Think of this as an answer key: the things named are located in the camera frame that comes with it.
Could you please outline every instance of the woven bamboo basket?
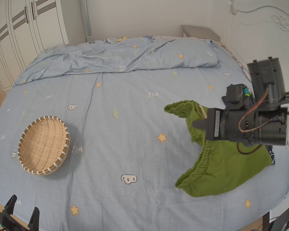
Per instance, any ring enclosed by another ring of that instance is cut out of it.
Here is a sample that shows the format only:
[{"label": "woven bamboo basket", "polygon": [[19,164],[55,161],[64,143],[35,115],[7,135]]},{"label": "woven bamboo basket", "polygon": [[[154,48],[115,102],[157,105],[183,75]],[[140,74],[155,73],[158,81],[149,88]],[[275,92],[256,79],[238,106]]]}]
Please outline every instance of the woven bamboo basket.
[{"label": "woven bamboo basket", "polygon": [[63,164],[69,146],[70,135],[65,123],[56,116],[44,116],[33,121],[23,132],[18,158],[29,173],[48,175]]}]

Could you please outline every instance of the mattress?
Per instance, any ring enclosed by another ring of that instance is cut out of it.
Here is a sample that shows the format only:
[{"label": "mattress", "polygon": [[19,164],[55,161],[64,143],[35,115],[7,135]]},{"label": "mattress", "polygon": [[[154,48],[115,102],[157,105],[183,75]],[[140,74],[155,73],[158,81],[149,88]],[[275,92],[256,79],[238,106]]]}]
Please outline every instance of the mattress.
[{"label": "mattress", "polygon": [[[288,193],[289,156],[228,193],[193,198],[175,188],[201,146],[167,104],[195,100],[225,108],[229,84],[251,87],[217,43],[195,38],[115,38],[44,50],[0,108],[0,203],[40,230],[239,230]],[[42,116],[67,125],[71,146],[47,176],[25,171],[17,153],[25,128]]]}]

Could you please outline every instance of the nightstand top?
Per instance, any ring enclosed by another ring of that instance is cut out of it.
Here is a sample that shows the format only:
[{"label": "nightstand top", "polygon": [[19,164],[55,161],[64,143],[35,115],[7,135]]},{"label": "nightstand top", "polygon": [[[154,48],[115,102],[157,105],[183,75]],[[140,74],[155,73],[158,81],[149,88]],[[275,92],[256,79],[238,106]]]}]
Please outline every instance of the nightstand top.
[{"label": "nightstand top", "polygon": [[184,33],[187,37],[196,37],[196,38],[204,38],[204,39],[212,39],[215,41],[220,41],[221,37],[213,32],[209,28],[205,27],[197,27],[197,26],[188,26],[182,25]]}]

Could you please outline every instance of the label on robot arm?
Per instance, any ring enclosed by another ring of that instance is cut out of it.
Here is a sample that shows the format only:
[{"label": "label on robot arm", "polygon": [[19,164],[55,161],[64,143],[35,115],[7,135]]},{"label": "label on robot arm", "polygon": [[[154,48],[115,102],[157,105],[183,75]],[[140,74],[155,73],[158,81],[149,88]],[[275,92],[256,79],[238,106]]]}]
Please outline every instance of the label on robot arm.
[{"label": "label on robot arm", "polygon": [[220,111],[216,110],[214,137],[219,136],[219,128],[220,128]]}]

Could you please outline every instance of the white headboard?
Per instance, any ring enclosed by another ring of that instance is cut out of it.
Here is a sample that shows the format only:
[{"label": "white headboard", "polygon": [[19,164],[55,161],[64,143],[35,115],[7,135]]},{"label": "white headboard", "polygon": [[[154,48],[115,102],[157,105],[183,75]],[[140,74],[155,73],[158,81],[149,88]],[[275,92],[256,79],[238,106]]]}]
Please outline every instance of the white headboard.
[{"label": "white headboard", "polygon": [[227,49],[247,68],[254,59],[279,57],[289,91],[289,0],[234,0]]}]

